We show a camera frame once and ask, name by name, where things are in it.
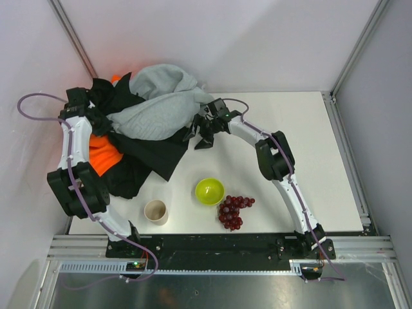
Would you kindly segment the grey sweatshirt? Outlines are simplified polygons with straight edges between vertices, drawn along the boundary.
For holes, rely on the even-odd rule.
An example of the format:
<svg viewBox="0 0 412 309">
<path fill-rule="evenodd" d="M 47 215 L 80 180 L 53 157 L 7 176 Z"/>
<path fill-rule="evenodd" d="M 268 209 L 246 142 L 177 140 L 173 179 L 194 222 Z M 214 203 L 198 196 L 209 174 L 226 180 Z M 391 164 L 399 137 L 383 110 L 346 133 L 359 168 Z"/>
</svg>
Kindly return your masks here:
<svg viewBox="0 0 412 309">
<path fill-rule="evenodd" d="M 192 75 L 172 64 L 142 69 L 129 81 L 129 90 L 144 101 L 108 119 L 116 133 L 139 140 L 170 138 L 214 100 Z"/>
</svg>

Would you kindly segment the orange cloth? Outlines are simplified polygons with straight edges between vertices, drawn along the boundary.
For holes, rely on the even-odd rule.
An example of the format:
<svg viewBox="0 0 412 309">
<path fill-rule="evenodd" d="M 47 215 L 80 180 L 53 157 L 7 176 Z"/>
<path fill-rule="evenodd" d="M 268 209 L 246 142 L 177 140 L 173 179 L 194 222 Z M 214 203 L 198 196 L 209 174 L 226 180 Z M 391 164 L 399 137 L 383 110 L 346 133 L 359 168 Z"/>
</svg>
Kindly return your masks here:
<svg viewBox="0 0 412 309">
<path fill-rule="evenodd" d="M 121 79 L 120 75 L 113 75 L 111 81 L 93 79 L 89 90 L 92 103 L 96 104 L 100 112 L 106 116 L 109 100 L 114 97 L 114 85 Z M 99 176 L 103 176 L 123 158 L 117 148 L 111 144 L 107 135 L 97 136 L 94 133 L 89 138 L 89 162 Z"/>
</svg>

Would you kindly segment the large black cloth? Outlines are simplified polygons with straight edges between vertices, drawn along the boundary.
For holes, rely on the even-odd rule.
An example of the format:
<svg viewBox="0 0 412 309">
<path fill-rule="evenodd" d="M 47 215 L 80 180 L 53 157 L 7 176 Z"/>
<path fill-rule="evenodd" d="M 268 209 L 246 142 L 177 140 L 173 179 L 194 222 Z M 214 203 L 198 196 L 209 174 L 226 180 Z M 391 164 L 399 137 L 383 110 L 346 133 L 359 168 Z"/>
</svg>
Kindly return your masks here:
<svg viewBox="0 0 412 309">
<path fill-rule="evenodd" d="M 107 115 L 144 101 L 129 90 L 130 77 L 128 73 L 114 85 L 114 97 L 109 100 Z M 109 141 L 123 154 L 119 163 L 100 176 L 109 193 L 128 200 L 134 198 L 153 171 L 164 180 L 170 180 L 188 149 L 189 143 L 182 141 L 185 133 L 186 128 L 183 127 L 170 138 L 155 141 L 132 139 L 108 131 Z"/>
</svg>

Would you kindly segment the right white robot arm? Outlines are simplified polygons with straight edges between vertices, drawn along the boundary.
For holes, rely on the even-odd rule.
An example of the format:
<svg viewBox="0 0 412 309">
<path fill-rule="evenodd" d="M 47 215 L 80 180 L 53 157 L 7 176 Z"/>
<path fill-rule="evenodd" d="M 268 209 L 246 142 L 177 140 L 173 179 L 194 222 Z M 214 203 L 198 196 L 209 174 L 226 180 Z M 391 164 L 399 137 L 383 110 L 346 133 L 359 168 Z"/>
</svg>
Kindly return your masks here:
<svg viewBox="0 0 412 309">
<path fill-rule="evenodd" d="M 226 132 L 254 147 L 259 170 L 281 194 L 294 224 L 298 247 L 305 254 L 319 250 L 327 260 L 333 258 L 333 247 L 326 243 L 322 225 L 312 214 L 299 188 L 295 175 L 295 159 L 283 132 L 268 133 L 246 121 L 244 112 L 229 110 L 225 98 L 218 98 L 202 106 L 194 116 L 184 140 L 201 136 L 196 149 L 213 146 L 214 135 Z"/>
</svg>

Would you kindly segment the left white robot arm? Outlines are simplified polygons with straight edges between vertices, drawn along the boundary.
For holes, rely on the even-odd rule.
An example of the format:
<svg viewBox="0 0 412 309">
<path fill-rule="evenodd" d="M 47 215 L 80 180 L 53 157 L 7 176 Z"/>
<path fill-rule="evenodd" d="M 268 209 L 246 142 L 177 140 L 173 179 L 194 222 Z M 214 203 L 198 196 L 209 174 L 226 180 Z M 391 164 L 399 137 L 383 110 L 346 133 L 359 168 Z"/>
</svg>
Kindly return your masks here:
<svg viewBox="0 0 412 309">
<path fill-rule="evenodd" d="M 47 182 L 68 216 L 100 225 L 112 242 L 136 246 L 139 233 L 110 206 L 108 189 L 89 162 L 96 109 L 84 88 L 66 94 L 68 102 L 57 118 L 63 132 L 62 156 L 57 170 L 47 174 Z"/>
</svg>

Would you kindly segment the lime green bowl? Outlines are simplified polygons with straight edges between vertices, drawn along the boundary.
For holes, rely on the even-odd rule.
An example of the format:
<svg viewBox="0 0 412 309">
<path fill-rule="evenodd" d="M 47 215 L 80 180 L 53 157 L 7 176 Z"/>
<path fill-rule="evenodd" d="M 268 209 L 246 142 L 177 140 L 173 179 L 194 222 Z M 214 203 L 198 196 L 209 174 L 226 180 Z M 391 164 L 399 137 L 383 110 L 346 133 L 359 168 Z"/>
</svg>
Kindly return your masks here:
<svg viewBox="0 0 412 309">
<path fill-rule="evenodd" d="M 205 178 L 198 182 L 194 193 L 200 203 L 211 206 L 222 201 L 225 196 L 225 188 L 219 180 Z"/>
</svg>

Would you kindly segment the red grape bunch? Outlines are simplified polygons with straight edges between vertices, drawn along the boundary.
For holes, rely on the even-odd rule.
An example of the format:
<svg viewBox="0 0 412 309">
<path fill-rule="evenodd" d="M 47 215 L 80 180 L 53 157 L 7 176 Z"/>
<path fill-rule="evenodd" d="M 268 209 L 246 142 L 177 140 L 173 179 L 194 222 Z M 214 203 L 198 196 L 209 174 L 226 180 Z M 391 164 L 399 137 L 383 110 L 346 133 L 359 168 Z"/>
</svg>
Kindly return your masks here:
<svg viewBox="0 0 412 309">
<path fill-rule="evenodd" d="M 218 205 L 217 219 L 229 231 L 239 230 L 243 225 L 242 209 L 251 208 L 256 200 L 251 197 L 227 195 Z"/>
</svg>

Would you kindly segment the beige cup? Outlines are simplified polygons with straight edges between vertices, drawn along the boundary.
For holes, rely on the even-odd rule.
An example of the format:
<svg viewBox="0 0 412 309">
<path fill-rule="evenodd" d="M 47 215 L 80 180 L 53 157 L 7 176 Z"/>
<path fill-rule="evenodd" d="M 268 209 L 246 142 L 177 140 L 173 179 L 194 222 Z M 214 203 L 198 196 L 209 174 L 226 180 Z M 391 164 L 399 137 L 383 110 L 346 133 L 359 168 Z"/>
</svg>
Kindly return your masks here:
<svg viewBox="0 0 412 309">
<path fill-rule="evenodd" d="M 151 223 L 162 226 L 167 223 L 169 214 L 163 201 L 153 200 L 144 207 L 144 216 Z"/>
</svg>

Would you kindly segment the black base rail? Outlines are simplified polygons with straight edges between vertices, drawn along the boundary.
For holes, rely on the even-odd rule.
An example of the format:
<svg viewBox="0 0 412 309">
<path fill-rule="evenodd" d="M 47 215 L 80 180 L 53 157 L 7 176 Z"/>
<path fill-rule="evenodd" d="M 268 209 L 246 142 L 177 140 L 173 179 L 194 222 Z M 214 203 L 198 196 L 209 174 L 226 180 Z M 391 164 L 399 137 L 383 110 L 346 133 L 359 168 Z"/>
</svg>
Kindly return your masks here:
<svg viewBox="0 0 412 309">
<path fill-rule="evenodd" d="M 332 240 L 327 239 L 326 243 L 332 245 L 332 259 L 335 259 Z M 148 248 L 151 251 L 148 266 L 152 268 L 193 267 L 196 270 L 205 267 L 234 270 L 241 266 L 255 270 L 266 268 L 270 263 L 279 269 L 286 260 L 323 257 L 319 250 L 309 254 L 300 250 L 296 235 L 279 233 L 142 235 L 139 244 L 135 247 L 108 241 L 106 257 L 138 261 L 145 257 L 143 249 Z"/>
</svg>

